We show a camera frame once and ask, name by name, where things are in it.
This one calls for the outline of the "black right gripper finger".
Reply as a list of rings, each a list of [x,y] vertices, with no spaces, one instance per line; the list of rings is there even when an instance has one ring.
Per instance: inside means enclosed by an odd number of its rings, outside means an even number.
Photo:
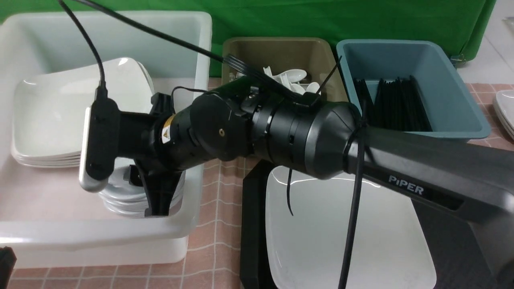
[[[128,171],[128,183],[143,188],[148,207],[144,217],[167,217],[172,207],[173,197],[180,184],[183,184],[183,172],[143,160],[135,160]]]

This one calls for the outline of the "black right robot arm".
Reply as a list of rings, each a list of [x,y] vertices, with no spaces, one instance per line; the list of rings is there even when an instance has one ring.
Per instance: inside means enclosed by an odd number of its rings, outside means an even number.
[[[340,287],[349,272],[363,178],[479,226],[499,283],[513,281],[513,152],[368,126],[354,104],[285,97],[246,78],[174,113],[156,94],[151,113],[120,112],[118,156],[134,159],[149,215],[166,216],[176,174],[211,159],[254,155],[316,179],[356,177]]]

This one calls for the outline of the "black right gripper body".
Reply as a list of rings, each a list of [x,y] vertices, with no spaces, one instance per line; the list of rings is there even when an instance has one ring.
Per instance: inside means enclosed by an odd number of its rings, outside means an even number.
[[[173,97],[156,93],[151,97],[151,105],[149,113],[121,113],[118,155],[134,161],[125,177],[177,176],[170,156],[176,143]]]

